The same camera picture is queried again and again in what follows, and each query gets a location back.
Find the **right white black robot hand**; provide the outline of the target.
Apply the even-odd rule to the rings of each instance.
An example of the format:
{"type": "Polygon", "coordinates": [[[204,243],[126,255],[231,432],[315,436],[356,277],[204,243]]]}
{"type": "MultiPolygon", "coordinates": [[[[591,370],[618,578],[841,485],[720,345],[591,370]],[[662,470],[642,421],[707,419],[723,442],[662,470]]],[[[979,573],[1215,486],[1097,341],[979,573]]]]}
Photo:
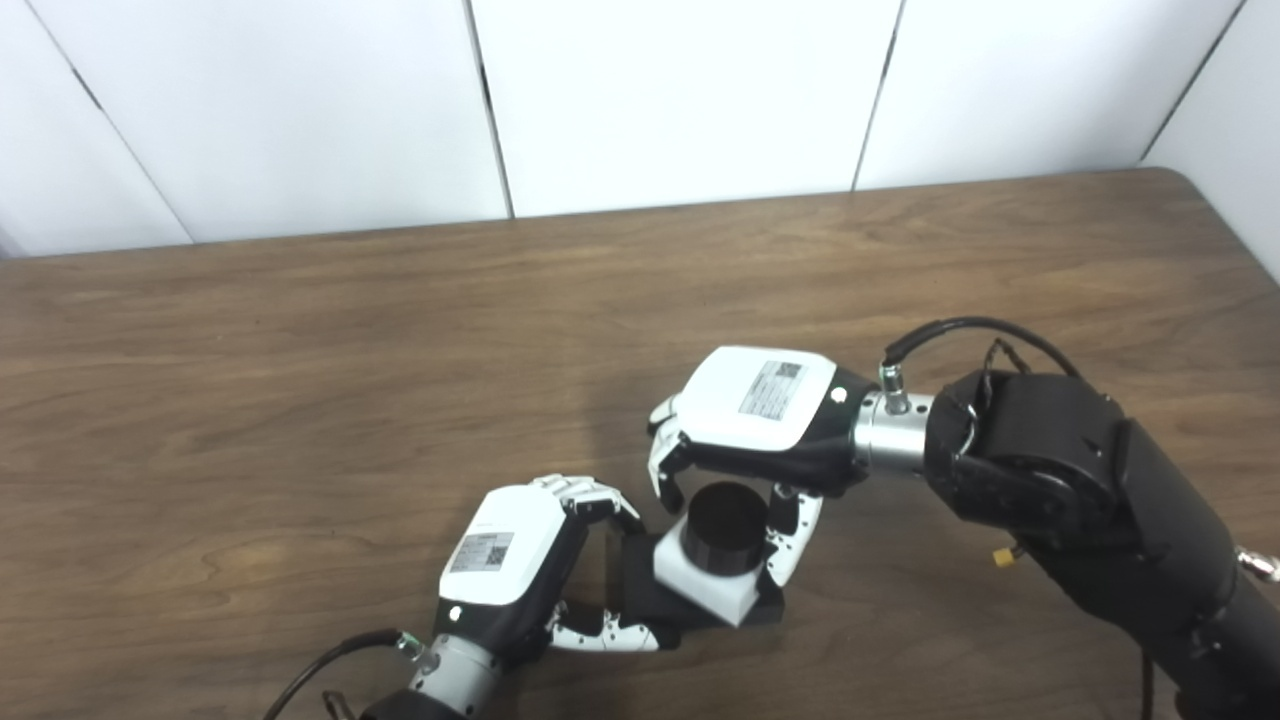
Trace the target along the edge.
{"type": "Polygon", "coordinates": [[[681,512],[676,477],[689,468],[771,484],[765,570],[782,588],[824,501],[869,475],[854,430],[877,391],[876,382],[819,354],[721,346],[650,411],[646,470],[655,496],[668,512],[681,512]]]}

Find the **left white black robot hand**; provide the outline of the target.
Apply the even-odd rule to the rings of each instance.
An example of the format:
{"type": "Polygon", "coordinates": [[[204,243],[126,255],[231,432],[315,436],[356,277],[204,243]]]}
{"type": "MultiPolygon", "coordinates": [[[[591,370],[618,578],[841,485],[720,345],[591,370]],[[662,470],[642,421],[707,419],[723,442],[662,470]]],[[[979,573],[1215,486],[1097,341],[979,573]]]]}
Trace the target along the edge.
{"type": "Polygon", "coordinates": [[[550,474],[488,492],[442,573],[434,634],[479,647],[502,670],[552,647],[677,650],[676,630],[566,598],[591,528],[603,521],[623,537],[645,530],[625,495],[594,477],[550,474]]]}

